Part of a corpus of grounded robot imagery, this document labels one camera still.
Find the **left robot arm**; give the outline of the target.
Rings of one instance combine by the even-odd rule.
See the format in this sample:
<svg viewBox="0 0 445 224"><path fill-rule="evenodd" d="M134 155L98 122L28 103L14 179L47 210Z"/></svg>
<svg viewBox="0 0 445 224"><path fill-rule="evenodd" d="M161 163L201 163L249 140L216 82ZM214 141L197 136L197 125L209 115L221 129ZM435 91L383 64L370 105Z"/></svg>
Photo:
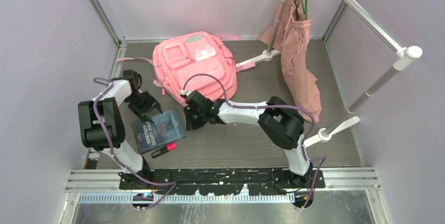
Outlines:
<svg viewBox="0 0 445 224"><path fill-rule="evenodd" d="M120 177L146 189L153 183L153 174L146 159L138 154L126 140L120 105L129 109L140 121L148 122L153 110L162 112L160 103L147 91L141 91L141 75L134 70L125 70L118 78L96 77L95 83L105 86L95 98L78 104L81 141L114 160L121 168Z"/></svg>

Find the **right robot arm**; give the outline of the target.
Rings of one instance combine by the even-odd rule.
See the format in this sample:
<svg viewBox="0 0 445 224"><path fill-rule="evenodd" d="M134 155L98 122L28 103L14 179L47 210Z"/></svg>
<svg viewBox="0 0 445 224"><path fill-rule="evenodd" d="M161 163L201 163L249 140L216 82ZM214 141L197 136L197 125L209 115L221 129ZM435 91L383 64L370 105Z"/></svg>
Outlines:
<svg viewBox="0 0 445 224"><path fill-rule="evenodd" d="M205 124L250 124L259 126L273 144L284 150L293 184L303 188L312 180L313 164L304 148L304 119L297 107L278 97L267 102L239 103L204 97L198 91L181 93L186 106L186 129L197 130Z"/></svg>

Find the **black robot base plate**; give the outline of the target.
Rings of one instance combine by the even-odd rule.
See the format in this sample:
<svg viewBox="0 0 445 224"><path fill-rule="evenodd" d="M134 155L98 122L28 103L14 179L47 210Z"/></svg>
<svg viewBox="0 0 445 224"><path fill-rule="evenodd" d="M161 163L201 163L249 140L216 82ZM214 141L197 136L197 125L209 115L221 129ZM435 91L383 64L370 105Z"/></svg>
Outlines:
<svg viewBox="0 0 445 224"><path fill-rule="evenodd" d="M118 173L122 190L148 190L159 195L237 196L247 190L250 196L307 193L325 188L323 173L313 170L300 178L287 168L192 168L155 169L147 184L133 174Z"/></svg>

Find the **Nineteen Eighty-Four blue book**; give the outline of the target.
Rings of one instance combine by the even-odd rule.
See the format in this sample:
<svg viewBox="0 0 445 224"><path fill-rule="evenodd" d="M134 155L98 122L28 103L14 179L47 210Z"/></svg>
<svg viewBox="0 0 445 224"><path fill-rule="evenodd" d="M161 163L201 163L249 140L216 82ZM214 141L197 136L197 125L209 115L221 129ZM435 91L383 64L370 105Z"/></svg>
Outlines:
<svg viewBox="0 0 445 224"><path fill-rule="evenodd" d="M138 121L132 124L140 154L156 150L186 137L176 110L168 110L149 118L149 121Z"/></svg>

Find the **pink student backpack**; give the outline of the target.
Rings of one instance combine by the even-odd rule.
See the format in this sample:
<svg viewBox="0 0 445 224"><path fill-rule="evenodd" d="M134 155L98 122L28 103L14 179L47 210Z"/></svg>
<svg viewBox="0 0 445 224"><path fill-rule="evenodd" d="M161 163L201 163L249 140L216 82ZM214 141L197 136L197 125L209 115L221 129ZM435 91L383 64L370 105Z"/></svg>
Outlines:
<svg viewBox="0 0 445 224"><path fill-rule="evenodd" d="M256 65L235 63L222 40L205 31L165 40L145 61L154 68L153 83L182 106L186 106L182 89L197 90L213 101L231 99L237 91L237 73Z"/></svg>

